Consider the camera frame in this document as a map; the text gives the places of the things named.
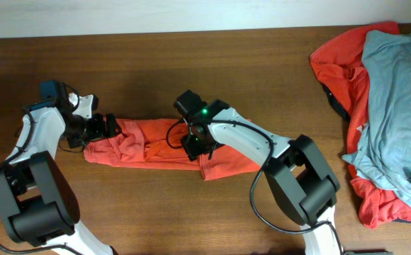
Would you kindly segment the orange printed t-shirt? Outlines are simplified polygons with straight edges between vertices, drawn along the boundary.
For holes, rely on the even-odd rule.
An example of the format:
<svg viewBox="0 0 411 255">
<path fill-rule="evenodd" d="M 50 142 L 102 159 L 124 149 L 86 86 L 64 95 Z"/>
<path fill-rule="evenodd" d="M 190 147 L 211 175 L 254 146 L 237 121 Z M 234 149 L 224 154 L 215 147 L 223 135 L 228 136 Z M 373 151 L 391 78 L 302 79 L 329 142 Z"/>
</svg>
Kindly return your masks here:
<svg viewBox="0 0 411 255">
<path fill-rule="evenodd" d="M 90 163 L 136 169 L 199 171 L 202 179 L 212 181 L 259 170 L 259 166 L 237 150 L 223 146 L 211 158 L 201 155 L 191 161 L 180 145 L 187 134 L 186 125 L 172 125 L 175 119 L 118 119 L 122 133 L 116 137 L 92 142 L 84 157 Z"/>
</svg>

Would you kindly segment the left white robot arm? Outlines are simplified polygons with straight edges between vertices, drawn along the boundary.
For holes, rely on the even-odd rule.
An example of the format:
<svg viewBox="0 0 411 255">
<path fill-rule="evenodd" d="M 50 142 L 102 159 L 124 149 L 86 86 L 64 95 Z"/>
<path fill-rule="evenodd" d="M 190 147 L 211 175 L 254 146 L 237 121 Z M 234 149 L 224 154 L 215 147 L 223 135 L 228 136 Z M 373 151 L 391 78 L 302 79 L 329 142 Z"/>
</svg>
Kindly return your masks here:
<svg viewBox="0 0 411 255">
<path fill-rule="evenodd" d="M 0 218 L 24 254 L 114 255 L 80 220 L 74 191 L 55 162 L 58 142 L 67 128 L 90 120 L 95 95 L 49 96 L 26 106 L 23 127 L 12 153 L 0 163 Z"/>
</svg>

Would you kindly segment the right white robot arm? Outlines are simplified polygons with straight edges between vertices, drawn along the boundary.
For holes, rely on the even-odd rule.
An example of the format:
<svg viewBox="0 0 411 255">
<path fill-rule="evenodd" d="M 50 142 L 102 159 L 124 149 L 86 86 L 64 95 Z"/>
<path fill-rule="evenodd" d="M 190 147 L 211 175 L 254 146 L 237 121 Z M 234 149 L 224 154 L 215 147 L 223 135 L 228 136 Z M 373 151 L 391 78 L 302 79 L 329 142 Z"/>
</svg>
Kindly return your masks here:
<svg viewBox="0 0 411 255">
<path fill-rule="evenodd" d="M 174 103 L 188 127 L 182 142 L 190 158 L 211 155 L 217 145 L 237 150 L 259 166 L 249 191 L 255 215 L 271 229 L 286 229 L 269 222 L 257 210 L 255 189 L 265 176 L 281 211 L 299 226 L 306 254 L 343 254 L 334 223 L 340 183 L 318 146 L 306 135 L 282 137 L 243 118 L 227 103 L 178 98 Z"/>
</svg>

